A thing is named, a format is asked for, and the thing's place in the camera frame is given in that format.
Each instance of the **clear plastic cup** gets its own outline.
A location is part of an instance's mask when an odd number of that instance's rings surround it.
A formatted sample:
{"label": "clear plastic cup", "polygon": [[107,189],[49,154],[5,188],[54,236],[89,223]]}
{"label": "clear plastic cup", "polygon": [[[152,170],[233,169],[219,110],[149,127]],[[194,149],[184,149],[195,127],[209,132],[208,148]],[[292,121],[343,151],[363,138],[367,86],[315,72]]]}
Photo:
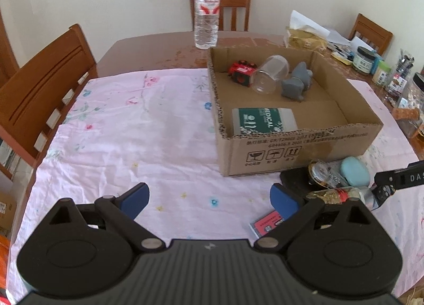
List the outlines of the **clear plastic cup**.
{"label": "clear plastic cup", "polygon": [[288,74],[289,62],[280,55],[270,56],[250,77],[250,87],[260,94],[273,93],[277,83],[287,78]]}

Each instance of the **dining table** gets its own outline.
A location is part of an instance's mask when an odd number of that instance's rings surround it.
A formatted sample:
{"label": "dining table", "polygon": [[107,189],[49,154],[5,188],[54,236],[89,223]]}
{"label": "dining table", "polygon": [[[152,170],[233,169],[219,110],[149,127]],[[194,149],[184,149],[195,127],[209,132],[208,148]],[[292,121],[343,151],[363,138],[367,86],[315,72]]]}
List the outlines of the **dining table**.
{"label": "dining table", "polygon": [[[285,37],[275,34],[259,34],[254,32],[219,31],[218,47],[240,46],[287,46]],[[381,99],[386,107],[391,110],[390,103],[385,100],[385,91],[373,83],[371,75],[362,75],[353,67],[346,66],[331,56],[327,49],[323,56],[347,79],[365,81],[374,93]],[[207,50],[195,47],[193,32],[174,32],[163,34],[151,34],[139,37],[131,37],[117,41],[99,60],[96,65],[97,77],[112,77],[123,73],[135,71],[150,71],[175,68],[207,68]],[[11,242],[13,243],[18,234],[22,218],[24,216],[26,202],[31,189],[35,184],[36,170],[46,156],[48,146],[41,152],[30,182],[25,191],[22,208],[16,212],[14,227],[12,229]],[[420,160],[424,159],[424,143],[419,137],[409,140],[413,150]]]}

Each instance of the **green lid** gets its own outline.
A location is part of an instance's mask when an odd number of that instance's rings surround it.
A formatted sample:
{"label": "green lid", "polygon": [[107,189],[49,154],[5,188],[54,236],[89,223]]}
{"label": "green lid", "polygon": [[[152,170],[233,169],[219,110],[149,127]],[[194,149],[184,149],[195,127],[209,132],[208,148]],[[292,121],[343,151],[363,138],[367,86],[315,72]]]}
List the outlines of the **green lid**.
{"label": "green lid", "polygon": [[391,70],[389,65],[386,62],[384,62],[383,60],[381,60],[378,63],[378,68],[380,68],[382,71],[385,71],[386,73],[390,73],[390,70]]}

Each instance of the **green and white package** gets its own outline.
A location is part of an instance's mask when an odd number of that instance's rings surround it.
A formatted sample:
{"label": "green and white package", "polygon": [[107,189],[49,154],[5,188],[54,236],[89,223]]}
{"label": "green and white package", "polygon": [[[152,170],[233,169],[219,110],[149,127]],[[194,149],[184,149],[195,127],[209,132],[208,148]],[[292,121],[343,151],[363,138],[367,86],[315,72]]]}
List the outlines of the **green and white package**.
{"label": "green and white package", "polygon": [[282,133],[297,130],[291,109],[238,108],[233,109],[234,135]]}

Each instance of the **floral tablecloth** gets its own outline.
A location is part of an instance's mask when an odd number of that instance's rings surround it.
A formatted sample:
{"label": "floral tablecloth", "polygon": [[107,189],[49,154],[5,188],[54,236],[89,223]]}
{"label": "floral tablecloth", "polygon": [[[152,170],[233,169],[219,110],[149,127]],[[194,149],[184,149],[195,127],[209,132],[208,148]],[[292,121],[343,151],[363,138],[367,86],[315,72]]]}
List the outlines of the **floral tablecloth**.
{"label": "floral tablecloth", "polygon": [[[362,160],[374,173],[417,161],[385,106],[361,81],[352,84],[384,123]],[[22,226],[11,247],[7,294],[26,293],[16,270],[18,252],[59,198],[92,203],[139,182],[151,190],[136,218],[169,243],[172,238],[255,240],[249,223],[271,209],[279,174],[222,177],[206,69],[140,71],[90,80],[59,127],[37,169]],[[423,192],[399,191],[374,211],[404,256],[394,294],[424,274]]]}

